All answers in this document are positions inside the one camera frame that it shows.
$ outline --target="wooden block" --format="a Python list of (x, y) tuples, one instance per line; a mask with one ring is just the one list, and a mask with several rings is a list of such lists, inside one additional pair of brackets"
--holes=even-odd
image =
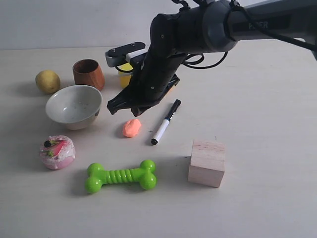
[(224, 145), (219, 142), (194, 140), (188, 181), (220, 187), (224, 171)]

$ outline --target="green chew toy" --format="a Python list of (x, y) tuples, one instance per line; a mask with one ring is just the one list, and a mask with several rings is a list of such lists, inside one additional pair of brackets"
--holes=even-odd
[(144, 160), (137, 169), (106, 171), (99, 163), (89, 165), (85, 188), (89, 193), (98, 192), (102, 185), (124, 182), (139, 182), (144, 190), (150, 190), (157, 184), (157, 178), (153, 174), (155, 163), (152, 160)]

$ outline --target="black and white marker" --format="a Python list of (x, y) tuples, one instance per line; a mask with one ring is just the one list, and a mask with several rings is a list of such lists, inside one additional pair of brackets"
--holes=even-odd
[(176, 110), (178, 109), (179, 105), (182, 102), (178, 99), (175, 100), (173, 106), (170, 108), (168, 114), (166, 115), (166, 117), (164, 118), (164, 120), (162, 121), (161, 125), (159, 126), (158, 131), (156, 132), (156, 134), (154, 135), (154, 137), (151, 140), (151, 143), (153, 145), (156, 145), (159, 140), (161, 139), (161, 137), (163, 136), (166, 128), (168, 127), (168, 124), (170, 123), (170, 121), (172, 120)]

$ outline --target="yellow cup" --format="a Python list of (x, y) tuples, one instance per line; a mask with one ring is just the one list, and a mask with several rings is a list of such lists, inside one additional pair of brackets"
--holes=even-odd
[[(133, 67), (129, 63), (123, 64), (123, 65), (119, 66), (119, 68), (124, 70), (124, 71), (130, 71), (133, 69)], [(118, 74), (120, 76), (120, 86), (122, 88), (125, 88), (130, 83), (131, 73), (123, 73), (123, 72), (118, 71)]]

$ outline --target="brown wooden cup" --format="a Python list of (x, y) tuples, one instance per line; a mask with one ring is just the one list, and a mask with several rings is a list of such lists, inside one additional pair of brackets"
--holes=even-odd
[(101, 91), (105, 86), (105, 77), (97, 61), (83, 59), (73, 66), (73, 74), (76, 85), (85, 84), (93, 86)]

